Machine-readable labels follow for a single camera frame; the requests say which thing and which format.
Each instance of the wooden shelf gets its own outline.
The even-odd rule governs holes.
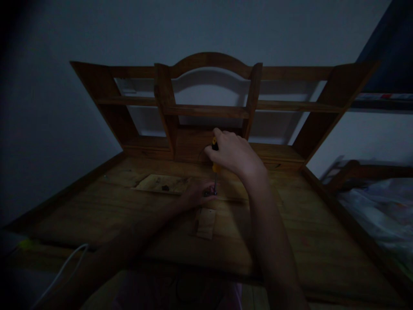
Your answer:
[[[205,116],[221,118],[249,118],[245,107],[230,107],[216,105],[176,105],[164,107],[165,115]]]
[[[212,143],[213,127],[181,126],[177,131],[175,160],[192,163],[211,163],[203,149]],[[223,128],[240,135],[240,128]],[[302,163],[304,159],[292,146],[251,143],[252,148],[264,163],[272,164],[280,161]]]
[[[258,100],[257,110],[340,113],[342,108],[310,101]]]
[[[264,163],[271,164],[279,161],[304,162],[304,159],[294,151],[292,146],[266,143],[250,143],[250,145]]]
[[[158,151],[169,151],[168,139],[157,136],[138,136],[122,145],[123,148],[130,149],[150,149]]]
[[[191,163],[210,163],[203,149],[212,143],[214,127],[181,125],[176,135],[175,160]],[[223,128],[222,130],[241,133],[240,128]]]
[[[129,97],[116,96],[96,100],[101,105],[139,105],[139,106],[157,106],[154,97]]]

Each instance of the cable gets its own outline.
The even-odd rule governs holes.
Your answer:
[[[63,270],[65,269],[66,265],[68,264],[68,262],[69,262],[69,261],[72,259],[72,257],[73,257],[79,250],[81,250],[82,248],[85,248],[85,250],[83,251],[82,256],[80,257],[79,261],[77,262],[76,268],[73,270],[72,274],[70,275],[70,277],[69,277],[69,279],[66,281],[66,283],[63,284],[63,285],[59,288],[59,290],[60,290],[63,286],[65,286],[65,285],[73,278],[75,272],[77,271],[77,269],[78,269],[79,266],[80,266],[80,263],[81,263],[82,260],[83,260],[83,257],[85,256],[87,250],[89,249],[89,244],[87,244],[87,243],[82,244],[80,247],[78,247],[76,250],[74,250],[74,251],[72,252],[72,254],[70,254],[70,256],[67,258],[67,260],[65,261],[65,263],[63,264],[63,266],[60,268],[58,274],[56,275],[56,277],[54,278],[54,280],[52,281],[52,283],[51,283],[51,284],[49,285],[49,287],[44,291],[44,293],[40,296],[40,298],[33,304],[33,306],[31,306],[30,310],[34,309],[34,308],[40,303],[40,301],[47,295],[47,293],[54,287],[57,279],[61,276],[61,274],[62,274]]]

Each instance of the yellow screwdriver handle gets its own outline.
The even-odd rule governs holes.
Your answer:
[[[212,149],[213,149],[214,151],[218,151],[218,150],[219,150],[219,149],[218,149],[218,143],[217,143],[215,137],[212,139]],[[220,173],[220,172],[221,172],[221,166],[218,165],[217,163],[214,163],[214,165],[212,166],[212,171],[215,172],[215,173]]]

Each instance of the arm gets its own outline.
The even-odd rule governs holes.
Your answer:
[[[253,240],[272,309],[309,309],[299,284],[293,251],[278,211],[267,169],[240,136],[214,129],[219,150],[205,148],[208,157],[234,172],[250,200]]]
[[[205,189],[213,192],[213,185],[214,182],[209,180],[191,184],[182,196],[163,207],[161,211],[122,231],[85,260],[68,284],[50,299],[46,296],[46,301],[40,303],[39,308],[80,308],[95,290],[121,269],[126,268],[147,240],[170,219],[197,205],[216,199],[216,196],[203,196]]]

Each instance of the wood piece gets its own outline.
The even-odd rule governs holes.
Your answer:
[[[150,174],[142,179],[133,189],[157,192],[163,194],[182,195],[191,182],[197,181],[194,177],[175,177],[160,174]],[[218,175],[218,199],[228,201],[247,201],[248,194],[244,185],[239,181],[232,181]],[[277,205],[282,205],[282,200],[277,190],[272,189]]]
[[[120,96],[108,66],[70,62],[93,100]]]
[[[190,182],[192,182],[192,178],[150,174],[141,180],[136,187],[133,187],[133,189],[147,192],[181,195],[186,190]]]
[[[112,66],[109,71],[114,78],[155,78],[154,66]]]
[[[292,146],[267,143],[250,143],[250,145],[264,163],[271,164],[281,161],[302,163],[304,161]]]
[[[130,189],[149,174],[213,176],[208,166],[128,158],[106,171],[105,177],[58,203],[52,213],[40,212],[39,221],[28,223],[19,233],[66,246],[87,242],[92,250],[97,249],[125,226],[145,220],[175,199],[173,195]],[[280,212],[306,296],[348,304],[403,304],[302,176],[293,171],[269,171],[268,175],[283,201]],[[222,177],[237,180],[226,170]],[[209,273],[231,275],[237,281],[262,281],[252,254],[248,203],[218,200],[205,207],[216,210],[212,241],[188,236],[194,214],[181,214],[151,240],[142,257],[197,266]]]
[[[212,240],[214,234],[216,211],[213,209],[199,208],[195,215],[193,232],[199,238]]]
[[[162,64],[155,64],[155,86],[154,93],[158,105],[159,115],[168,138],[169,148],[172,156],[175,157],[177,127],[179,125],[178,116],[165,115],[165,107],[175,107],[175,95],[173,94],[169,67]]]
[[[232,71],[244,79],[248,79],[252,67],[247,66],[238,59],[222,53],[198,53],[185,57],[170,67],[171,78],[178,78],[186,72],[204,67],[222,68]]]
[[[393,285],[399,295],[409,307],[413,307],[413,283],[395,264],[391,257],[384,252],[349,212],[335,199],[321,184],[316,176],[305,167],[302,175],[317,194],[323,199],[327,207],[345,227],[353,239],[363,248],[364,252],[374,262],[380,272]]]
[[[212,164],[203,149],[212,143],[212,127],[180,126],[177,133],[175,161]],[[238,128],[222,128],[240,135]],[[304,159],[292,146],[250,143],[253,150],[266,164],[302,163]]]
[[[338,113],[341,108],[310,101],[258,100],[256,110]]]
[[[62,189],[60,192],[42,202],[40,205],[26,212],[12,223],[5,226],[4,229],[10,231],[23,231],[28,226],[35,225],[38,221],[40,221],[40,217],[47,216],[52,213],[59,203],[62,203],[65,199],[69,199],[71,196],[75,195],[77,192],[88,186],[98,177],[103,175],[107,170],[111,169],[125,158],[126,156],[124,152],[115,155],[99,167],[93,169],[85,176],[73,182],[65,189]]]
[[[132,96],[116,96],[109,98],[98,99],[97,103],[111,105],[138,105],[138,106],[157,106],[155,98],[152,97],[132,97]]]
[[[337,114],[311,112],[307,117],[293,143],[293,148],[305,159],[303,167],[333,130],[377,67],[378,63],[355,63],[336,66],[331,72],[317,102],[342,108],[342,111]]]
[[[165,115],[186,115],[221,118],[249,118],[250,115],[244,107],[216,106],[216,105],[176,105],[165,107]]]
[[[381,166],[381,165],[360,165],[356,160],[350,160],[340,171],[333,176],[326,185],[328,192],[334,194],[343,188],[343,184],[351,178],[385,180],[392,178],[413,177],[413,167]]]
[[[306,160],[306,163],[333,130],[341,116],[341,113],[311,112],[307,117],[293,143],[294,150]]]
[[[136,148],[134,146],[122,145],[123,152],[128,156],[151,158],[151,159],[162,159],[162,160],[173,160],[173,155],[170,150],[161,151],[159,149],[148,149],[148,148]]]
[[[166,137],[138,136],[126,141],[122,147],[169,151],[169,142]]]
[[[175,64],[171,78],[178,78],[182,74],[197,68],[202,67],[218,67],[235,72],[239,76],[248,79],[251,74],[252,67],[247,66],[241,61],[220,53],[211,53],[224,55],[227,59],[212,59],[205,56],[208,53],[199,53],[179,61]],[[262,80],[284,80],[284,81],[323,81],[328,80],[328,77],[334,67],[271,67],[265,66],[262,68]],[[109,67],[109,71],[114,78],[155,78],[155,67],[138,67],[138,66],[114,66]]]
[[[349,108],[378,67],[378,62],[334,67],[317,101],[326,105]]]
[[[250,76],[251,83],[250,83],[250,89],[248,91],[248,98],[247,98],[247,105],[246,105],[246,109],[250,117],[247,120],[244,120],[242,123],[242,135],[241,136],[247,140],[250,136],[251,127],[254,122],[255,109],[258,103],[259,87],[261,84],[261,73],[262,73],[262,63],[255,64],[253,67],[253,70],[251,71],[251,76]]]
[[[139,137],[135,123],[125,105],[101,105],[100,112],[120,144]]]
[[[261,80],[326,81],[334,67],[263,67]]]
[[[221,128],[240,135],[239,128]],[[212,144],[213,127],[181,125],[177,131],[175,161],[211,164],[203,149]]]

